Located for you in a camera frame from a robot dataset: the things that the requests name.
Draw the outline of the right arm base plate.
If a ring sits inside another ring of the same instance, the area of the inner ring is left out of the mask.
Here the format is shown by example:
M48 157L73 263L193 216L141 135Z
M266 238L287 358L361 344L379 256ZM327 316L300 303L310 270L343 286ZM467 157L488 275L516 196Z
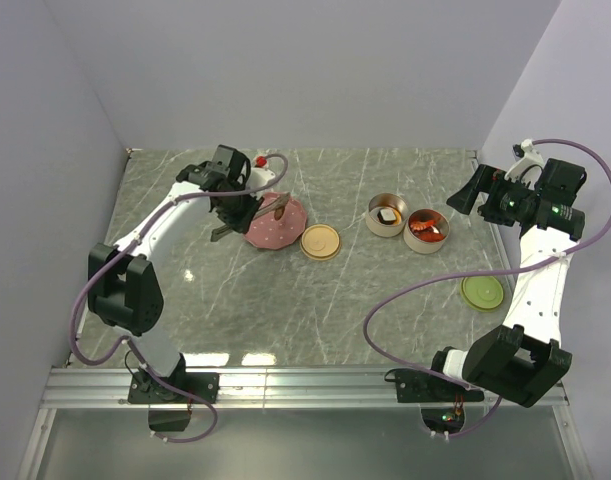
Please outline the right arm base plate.
M464 387L412 369L392 369L384 380L393 383L398 403L482 402L483 391Z

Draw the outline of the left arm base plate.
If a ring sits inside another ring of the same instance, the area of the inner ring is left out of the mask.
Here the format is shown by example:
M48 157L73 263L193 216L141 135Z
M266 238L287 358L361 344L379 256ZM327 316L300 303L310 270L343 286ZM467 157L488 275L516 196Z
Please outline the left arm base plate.
M196 403L196 397L210 404L216 402L220 376L215 372L186 373L170 382L172 389L157 382L149 373L138 371L131 379L127 402L134 405Z

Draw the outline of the green round lid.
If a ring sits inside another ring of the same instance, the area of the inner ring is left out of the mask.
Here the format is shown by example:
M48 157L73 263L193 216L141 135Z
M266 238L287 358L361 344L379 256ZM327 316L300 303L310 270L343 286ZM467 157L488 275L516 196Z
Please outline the green round lid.
M504 289L492 276L466 277L460 283L460 294L471 308L491 312L499 308L504 300Z

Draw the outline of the red sausage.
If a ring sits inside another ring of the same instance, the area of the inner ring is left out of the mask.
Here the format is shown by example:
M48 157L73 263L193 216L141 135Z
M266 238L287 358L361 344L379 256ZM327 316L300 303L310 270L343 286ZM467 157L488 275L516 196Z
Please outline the red sausage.
M426 243L442 242L445 239L445 236L440 231L434 231L429 229L420 231L417 237L421 241Z

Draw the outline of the beige round lid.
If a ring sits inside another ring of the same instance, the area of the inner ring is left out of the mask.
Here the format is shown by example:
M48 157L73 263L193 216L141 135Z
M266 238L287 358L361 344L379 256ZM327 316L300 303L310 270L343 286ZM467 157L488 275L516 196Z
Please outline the beige round lid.
M339 233L329 225L316 224L308 227L300 237L302 252L313 260L329 260L341 248Z

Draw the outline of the dark red octopus piece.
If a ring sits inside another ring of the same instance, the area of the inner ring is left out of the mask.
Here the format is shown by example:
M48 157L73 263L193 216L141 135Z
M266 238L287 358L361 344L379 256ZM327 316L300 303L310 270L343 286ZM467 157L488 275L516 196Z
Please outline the dark red octopus piece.
M278 210L276 210L274 212L274 219L276 221L279 221L279 220L281 220L283 218L284 214L285 214L285 208L281 207L281 208L279 208Z

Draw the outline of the metal tongs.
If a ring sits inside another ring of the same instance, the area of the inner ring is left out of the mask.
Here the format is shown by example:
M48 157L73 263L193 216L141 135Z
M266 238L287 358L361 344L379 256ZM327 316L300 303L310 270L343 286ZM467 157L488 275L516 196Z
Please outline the metal tongs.
M290 193L279 193L267 205L263 205L263 199L256 199L252 195L213 199L211 207L222 226L211 232L210 241L218 242L230 233L246 234L256 218L270 212L283 211L290 198Z

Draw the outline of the sushi piece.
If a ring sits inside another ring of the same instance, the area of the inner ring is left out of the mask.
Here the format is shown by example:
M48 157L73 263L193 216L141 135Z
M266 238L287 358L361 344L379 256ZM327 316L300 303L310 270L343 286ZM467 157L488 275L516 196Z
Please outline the sushi piece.
M377 217L382 224L395 225L394 209L382 208L378 211Z

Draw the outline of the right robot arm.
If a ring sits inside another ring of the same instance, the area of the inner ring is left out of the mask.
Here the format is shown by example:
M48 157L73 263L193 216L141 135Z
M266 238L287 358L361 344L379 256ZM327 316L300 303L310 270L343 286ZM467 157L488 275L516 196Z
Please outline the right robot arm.
M533 406L569 371L571 353L561 346L560 306L570 260L585 225L573 203L587 178L583 167L550 158L532 186L488 165L447 200L468 214L481 193L478 213L487 222L519 224L522 273L501 325L466 350L437 352L426 376L429 393L451 398L462 381L489 390L523 407Z

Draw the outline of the red shrimp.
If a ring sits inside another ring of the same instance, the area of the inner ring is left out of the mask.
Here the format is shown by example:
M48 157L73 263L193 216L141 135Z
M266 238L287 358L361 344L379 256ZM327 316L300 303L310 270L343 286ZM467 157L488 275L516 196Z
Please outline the red shrimp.
M436 220L434 218L431 218L429 220L414 220L411 221L409 223L410 226L410 230L413 233L423 233L423 232L433 232L433 233L439 233L440 230L438 229L438 227L436 226Z

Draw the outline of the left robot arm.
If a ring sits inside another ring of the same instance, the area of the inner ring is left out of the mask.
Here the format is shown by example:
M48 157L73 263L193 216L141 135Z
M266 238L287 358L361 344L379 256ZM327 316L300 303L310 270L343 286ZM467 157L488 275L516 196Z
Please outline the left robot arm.
M164 309L157 265L209 214L222 223L213 240L246 233L261 208L263 191L281 177L265 162L220 145L210 160L184 167L161 203L130 234L90 251L87 308L118 333L139 362L137 387L159 401L181 399L188 379L183 354L157 325Z

